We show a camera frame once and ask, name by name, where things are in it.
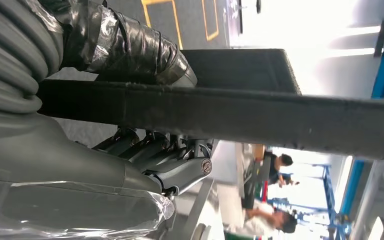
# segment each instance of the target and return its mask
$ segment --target fluorescent light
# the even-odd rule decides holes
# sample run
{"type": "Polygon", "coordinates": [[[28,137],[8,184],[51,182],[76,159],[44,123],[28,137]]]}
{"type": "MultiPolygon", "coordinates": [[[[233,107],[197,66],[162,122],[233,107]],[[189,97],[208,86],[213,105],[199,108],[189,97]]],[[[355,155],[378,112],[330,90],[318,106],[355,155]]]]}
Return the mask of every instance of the fluorescent light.
{"type": "Polygon", "coordinates": [[[382,237],[382,234],[384,234],[384,224],[382,223],[381,218],[377,217],[367,240],[380,240],[382,237]]]}
{"type": "Polygon", "coordinates": [[[348,176],[350,175],[351,166],[353,165],[353,159],[353,156],[346,157],[342,165],[338,186],[335,191],[335,211],[337,213],[339,213],[342,207],[342,201],[344,199],[345,189],[347,188],[348,176]]]}
{"type": "Polygon", "coordinates": [[[377,34],[381,31],[381,26],[349,27],[342,29],[337,37],[357,36],[364,34],[377,34]]]}

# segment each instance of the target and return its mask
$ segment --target coiled hose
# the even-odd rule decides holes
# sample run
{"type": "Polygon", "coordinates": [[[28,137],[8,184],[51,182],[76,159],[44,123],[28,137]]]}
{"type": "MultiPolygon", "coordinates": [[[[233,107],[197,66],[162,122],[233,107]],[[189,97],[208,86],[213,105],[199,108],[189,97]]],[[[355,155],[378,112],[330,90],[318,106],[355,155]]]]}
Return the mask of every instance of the coiled hose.
{"type": "Polygon", "coordinates": [[[58,71],[63,35],[49,32],[24,5],[0,0],[0,112],[31,114],[38,82],[58,71]]]}
{"type": "MultiPolygon", "coordinates": [[[[10,173],[7,180],[64,180],[161,193],[129,162],[68,140],[55,120],[37,114],[40,81],[62,67],[84,71],[93,62],[103,10],[110,11],[89,0],[0,0],[0,170],[10,173]]],[[[119,76],[132,74],[126,66],[148,68],[146,76],[154,77],[154,84],[173,84],[186,76],[195,85],[193,71],[174,44],[120,13],[109,15],[115,36],[108,60],[95,72],[119,76]],[[126,42],[128,49],[122,47],[126,42]],[[145,42],[150,51],[142,52],[139,43],[145,42]],[[131,56],[137,67],[126,61],[131,56]],[[158,78],[159,73],[167,78],[158,78]]]]}

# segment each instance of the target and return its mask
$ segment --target plastic wrap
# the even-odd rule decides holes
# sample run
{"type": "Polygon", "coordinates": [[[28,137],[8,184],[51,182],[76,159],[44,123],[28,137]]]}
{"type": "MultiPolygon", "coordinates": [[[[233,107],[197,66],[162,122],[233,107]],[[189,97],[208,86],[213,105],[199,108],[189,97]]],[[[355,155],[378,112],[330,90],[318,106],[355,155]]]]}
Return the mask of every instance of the plastic wrap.
{"type": "Polygon", "coordinates": [[[63,33],[63,28],[60,26],[57,19],[46,11],[38,0],[21,0],[21,2],[24,2],[31,11],[36,14],[50,32],[63,33]]]}
{"type": "Polygon", "coordinates": [[[103,7],[99,37],[93,54],[92,63],[87,68],[89,72],[97,72],[105,64],[117,32],[117,19],[113,11],[103,7]]]}
{"type": "Polygon", "coordinates": [[[98,80],[105,81],[196,85],[185,56],[159,31],[91,0],[38,1],[64,30],[62,68],[102,74],[98,80]]]}
{"type": "Polygon", "coordinates": [[[134,239],[175,211],[168,198],[148,191],[69,181],[14,183],[6,176],[0,171],[0,240],[134,239]]]}

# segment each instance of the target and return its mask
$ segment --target man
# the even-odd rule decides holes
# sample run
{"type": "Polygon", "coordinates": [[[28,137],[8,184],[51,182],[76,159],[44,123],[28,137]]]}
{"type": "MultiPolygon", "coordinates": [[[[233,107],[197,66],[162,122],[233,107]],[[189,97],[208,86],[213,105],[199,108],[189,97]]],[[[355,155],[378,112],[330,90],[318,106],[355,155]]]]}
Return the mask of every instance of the man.
{"type": "Polygon", "coordinates": [[[270,238],[275,230],[291,234],[295,232],[297,220],[285,211],[275,211],[266,202],[255,200],[253,209],[244,209],[245,223],[243,227],[229,226],[228,231],[243,236],[270,238]]]}
{"type": "Polygon", "coordinates": [[[270,151],[264,152],[264,161],[270,161],[270,171],[268,174],[268,183],[275,184],[278,181],[281,184],[285,184],[286,180],[283,178],[284,176],[279,173],[281,167],[289,167],[294,161],[292,161],[292,157],[287,154],[282,154],[277,156],[270,151]]]}

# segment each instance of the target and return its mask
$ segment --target white wall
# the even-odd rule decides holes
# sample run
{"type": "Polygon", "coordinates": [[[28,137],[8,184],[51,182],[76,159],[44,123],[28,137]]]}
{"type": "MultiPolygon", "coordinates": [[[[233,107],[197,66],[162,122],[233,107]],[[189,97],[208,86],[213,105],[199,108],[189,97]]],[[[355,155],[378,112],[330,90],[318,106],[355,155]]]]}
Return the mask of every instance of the white wall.
{"type": "MultiPolygon", "coordinates": [[[[254,0],[242,1],[245,5],[255,5],[254,0]]],[[[243,11],[244,34],[236,44],[285,49],[304,95],[371,97],[380,64],[373,53],[384,19],[384,0],[262,0],[261,3],[259,15],[254,7],[243,11]]],[[[339,185],[344,156],[288,152],[296,163],[331,163],[332,183],[334,188],[339,185]]],[[[298,164],[286,171],[316,174],[298,164]]],[[[293,196],[290,192],[288,198],[298,202],[307,199],[321,206],[323,198],[319,192],[323,193],[323,186],[317,186],[316,181],[312,184],[313,189],[301,189],[293,196]]],[[[305,230],[297,234],[278,239],[310,239],[304,236],[310,234],[305,230]]]]}

